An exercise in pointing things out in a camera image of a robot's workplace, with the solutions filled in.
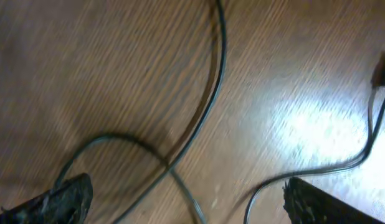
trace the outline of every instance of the wooden surface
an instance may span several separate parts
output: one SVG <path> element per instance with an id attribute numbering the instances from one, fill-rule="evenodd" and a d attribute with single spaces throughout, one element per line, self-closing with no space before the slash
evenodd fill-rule
<path id="1" fill-rule="evenodd" d="M 224 84 L 177 171 L 209 223 L 242 223 L 247 201 L 235 205 L 256 183 L 364 145 L 369 81 L 385 50 L 385 0 L 224 4 Z M 212 5 L 0 0 L 0 206 L 50 188 L 78 143 L 97 132 L 135 133 L 170 153 L 218 59 Z M 88 223 L 122 212 L 157 165 L 123 142 L 86 152 L 69 176 L 92 176 Z M 385 222 L 385 122 L 360 169 L 306 180 Z M 251 223 L 290 223 L 282 186 L 262 192 Z M 125 220 L 192 222 L 170 177 Z"/>

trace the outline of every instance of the brown wooden table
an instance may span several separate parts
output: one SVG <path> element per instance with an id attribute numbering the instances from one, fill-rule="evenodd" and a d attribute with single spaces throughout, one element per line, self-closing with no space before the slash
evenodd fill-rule
<path id="1" fill-rule="evenodd" d="M 266 177 L 361 149 L 369 81 L 385 50 L 385 0 L 224 5 L 224 84 L 177 167 L 209 223 L 221 224 L 242 223 L 246 201 L 238 201 Z M 212 6 L 0 0 L 0 206 L 49 189 L 78 143 L 97 132 L 128 131 L 172 154 L 219 59 Z M 306 180 L 385 222 L 385 122 L 381 129 L 360 169 Z M 69 176 L 92 176 L 88 222 L 114 219 L 158 165 L 123 142 L 86 152 Z M 290 222 L 282 185 L 262 192 L 251 223 Z M 125 220 L 192 222 L 171 177 Z"/>

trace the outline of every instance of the black cable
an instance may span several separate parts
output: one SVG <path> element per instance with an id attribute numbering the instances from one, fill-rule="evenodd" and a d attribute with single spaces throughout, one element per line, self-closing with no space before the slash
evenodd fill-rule
<path id="1" fill-rule="evenodd" d="M 373 135 L 373 107 L 374 107 L 374 100 L 375 100 L 375 95 L 377 94 L 377 90 L 378 88 L 373 88 L 371 90 L 371 94 L 368 100 L 368 107 L 367 107 L 368 138 L 371 138 L 371 136 Z"/>
<path id="2" fill-rule="evenodd" d="M 220 65 L 219 65 L 219 73 L 217 75 L 212 94 L 210 95 L 206 106 L 204 105 L 205 107 L 203 109 L 202 116 L 199 118 L 199 120 L 198 120 L 195 128 L 193 129 L 190 137 L 188 138 L 188 140 L 186 141 L 185 145 L 180 150 L 180 152 L 176 155 L 174 160 L 170 164 L 168 164 L 166 159 L 162 155 L 160 155 L 158 153 L 158 151 L 153 146 L 151 146 L 150 144 L 148 144 L 142 140 L 139 140 L 137 137 L 135 137 L 133 135 L 130 135 L 127 133 L 99 134 L 98 136 L 95 136 L 94 138 L 91 138 L 88 141 L 84 142 L 76 150 L 76 152 L 74 153 L 72 158 L 63 166 L 62 170 L 60 171 L 60 174 L 59 174 L 57 180 L 55 181 L 54 189 L 57 189 L 61 185 L 67 171 L 69 170 L 70 166 L 73 164 L 74 160 L 76 160 L 81 155 L 81 153 L 85 152 L 91 145 L 96 144 L 96 143 L 100 143 L 103 141 L 110 141 L 113 139 L 128 141 L 128 142 L 132 142 L 132 143 L 139 145 L 140 147 L 142 147 L 143 149 L 145 149 L 146 151 L 148 151 L 149 153 L 154 155 L 160 161 L 160 163 L 165 166 L 166 170 L 162 174 L 160 174 L 153 181 L 153 183 L 150 186 L 148 186 L 148 188 L 146 190 L 144 190 L 144 192 L 129 206 L 129 208 L 126 209 L 126 211 L 124 211 L 118 218 L 116 218 L 115 221 L 113 221 L 113 223 L 119 223 L 127 215 L 129 215 L 129 213 L 132 212 L 140 204 L 140 202 L 165 178 L 165 176 L 170 173 L 174 177 L 176 183 L 179 185 L 179 187 L 181 188 L 182 192 L 185 194 L 187 199 L 191 201 L 201 223 L 206 224 L 206 220 L 204 218 L 204 215 L 202 213 L 201 208 L 199 207 L 198 203 L 193 199 L 193 196 L 191 195 L 190 191 L 187 189 L 187 187 L 183 183 L 180 176 L 177 175 L 174 168 L 180 162 L 180 160 L 183 158 L 183 156 L 187 153 L 188 149 L 191 146 L 192 141 L 196 138 L 199 131 L 201 130 L 202 125 L 204 124 L 204 122 L 205 122 L 205 120 L 209 114 L 209 111 L 211 110 L 211 108 L 212 108 L 212 106 L 213 106 L 213 104 L 217 98 L 217 95 L 219 94 L 222 79 L 224 76 L 224 70 L 226 68 L 226 47 L 227 47 L 226 20 L 224 18 L 224 11 L 223 11 L 221 0 L 216 0 L 216 6 L 217 6 L 218 15 L 219 15 L 219 23 L 220 23 L 221 36 L 222 36 L 221 60 L 220 60 Z"/>
<path id="3" fill-rule="evenodd" d="M 370 105 L 373 103 L 373 100 L 374 100 L 373 97 L 374 96 L 370 96 L 370 99 L 369 99 Z M 268 187 L 269 185 L 272 185 L 278 181 L 289 179 L 292 177 L 298 177 L 298 176 L 301 177 L 301 176 L 308 176 L 308 175 L 335 174 L 337 172 L 343 172 L 343 171 L 353 169 L 357 166 L 360 166 L 362 163 L 364 163 L 367 160 L 367 158 L 369 157 L 371 150 L 373 148 L 375 139 L 377 138 L 379 129 L 381 127 L 382 119 L 384 116 L 384 112 L 385 112 L 385 99 L 382 103 L 381 109 L 379 110 L 379 114 L 378 114 L 378 118 L 377 118 L 377 121 L 376 121 L 376 124 L 374 127 L 374 131 L 369 130 L 369 132 L 372 134 L 369 134 L 367 141 L 366 141 L 366 144 L 364 145 L 363 149 L 361 150 L 361 152 L 358 153 L 357 156 L 354 156 L 353 159 L 351 159 L 349 162 L 337 164 L 334 166 L 322 167 L 322 168 L 318 168 L 318 169 L 287 172 L 285 174 L 280 174 L 280 175 L 277 175 L 275 177 L 269 178 L 269 179 L 263 181 L 261 184 L 259 184 L 255 188 L 255 192 L 251 196 L 249 203 L 248 203 L 248 206 L 245 210 L 244 224 L 249 224 L 250 212 L 251 212 L 252 207 L 254 206 L 254 203 L 255 203 L 260 191 L 263 190 L 264 188 Z M 368 126 L 369 126 L 368 128 L 371 128 L 371 126 L 372 126 L 371 120 L 372 120 L 372 118 L 369 117 L 368 118 Z"/>

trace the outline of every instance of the plug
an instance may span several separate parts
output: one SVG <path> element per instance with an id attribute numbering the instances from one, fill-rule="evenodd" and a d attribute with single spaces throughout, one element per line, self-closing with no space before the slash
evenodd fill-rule
<path id="1" fill-rule="evenodd" d="M 373 84 L 373 88 L 385 86 L 385 52 L 381 54 L 381 59 L 375 67 L 371 83 Z"/>

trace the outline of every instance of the electrical wire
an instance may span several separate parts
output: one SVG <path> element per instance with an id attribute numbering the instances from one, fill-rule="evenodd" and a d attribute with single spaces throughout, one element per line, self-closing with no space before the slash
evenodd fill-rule
<path id="1" fill-rule="evenodd" d="M 244 224 L 249 224 L 249 217 L 252 210 L 252 207 L 254 206 L 255 201 L 257 200 L 257 197 L 259 196 L 259 193 L 269 185 L 275 184 L 276 182 L 279 182 L 281 180 L 289 179 L 292 177 L 302 177 L 302 176 L 312 176 L 312 175 L 326 175 L 326 174 L 335 174 L 339 172 L 344 172 L 351 170 L 355 167 L 360 166 L 362 163 L 364 163 L 367 158 L 369 157 L 371 150 L 373 148 L 375 139 L 378 136 L 379 129 L 381 127 L 382 119 L 385 112 L 385 98 L 382 103 L 381 109 L 379 110 L 378 118 L 374 127 L 374 130 L 372 130 L 372 113 L 373 113 L 373 102 L 375 98 L 375 90 L 373 90 L 370 98 L 369 98 L 369 108 L 368 108 L 368 129 L 369 129 L 369 135 L 366 141 L 366 144 L 364 145 L 363 149 L 357 154 L 357 156 L 354 156 L 352 159 L 349 160 L 349 162 L 345 162 L 342 164 L 336 164 L 333 166 L 327 166 L 317 169 L 310 169 L 310 170 L 301 170 L 301 171 L 292 171 L 287 172 L 284 174 L 277 175 L 275 177 L 269 178 L 262 183 L 260 183 L 255 188 L 255 192 L 251 196 L 247 208 L 245 209 L 245 215 L 244 215 Z"/>
<path id="2" fill-rule="evenodd" d="M 200 102 L 200 105 L 198 105 L 197 110 L 192 117 L 190 123 L 188 124 L 188 127 L 181 135 L 180 142 L 185 141 L 184 146 L 181 148 L 179 153 L 176 155 L 176 157 L 173 159 L 172 162 L 168 163 L 166 159 L 159 154 L 159 152 L 150 144 L 138 139 L 137 137 L 127 134 L 127 133 L 105 133 L 105 134 L 99 134 L 98 136 L 95 136 L 88 141 L 85 141 L 79 148 L 77 148 L 76 152 L 73 154 L 72 158 L 67 161 L 67 163 L 63 166 L 63 168 L 60 171 L 60 174 L 55 181 L 53 190 L 60 187 L 67 171 L 70 169 L 71 165 L 73 164 L 74 160 L 76 160 L 81 153 L 85 152 L 87 149 L 91 148 L 92 145 L 98 144 L 104 141 L 111 141 L 114 139 L 122 140 L 122 141 L 128 141 L 132 142 L 134 144 L 139 145 L 147 152 L 151 153 L 155 158 L 157 158 L 162 165 L 165 166 L 165 171 L 162 172 L 152 183 L 141 193 L 138 198 L 118 217 L 116 218 L 113 223 L 120 223 L 127 215 L 129 215 L 140 203 L 141 201 L 170 173 L 173 178 L 175 179 L 176 183 L 181 188 L 183 194 L 186 196 L 186 198 L 192 203 L 196 215 L 198 216 L 200 222 L 202 224 L 206 224 L 206 219 L 204 217 L 204 214 L 197 203 L 196 200 L 194 200 L 193 196 L 191 195 L 190 191 L 184 184 L 183 180 L 180 178 L 180 176 L 176 173 L 174 168 L 177 166 L 177 164 L 180 162 L 180 160 L 183 158 L 183 156 L 187 153 L 189 150 L 193 140 L 198 135 L 199 131 L 201 130 L 213 104 L 215 103 L 215 100 L 219 94 L 219 90 L 221 87 L 222 79 L 224 76 L 224 70 L 226 69 L 226 47 L 227 47 L 227 32 L 226 32 L 226 19 L 224 18 L 224 10 L 221 3 L 221 0 L 216 0 L 216 7 L 217 7 L 217 13 L 219 16 L 219 23 L 220 23 L 220 30 L 221 30 L 221 59 L 219 64 L 219 73 L 217 74 L 216 82 L 214 84 L 212 93 L 209 94 L 208 98 L 206 98 L 206 95 L 204 94 L 202 96 L 202 100 Z"/>

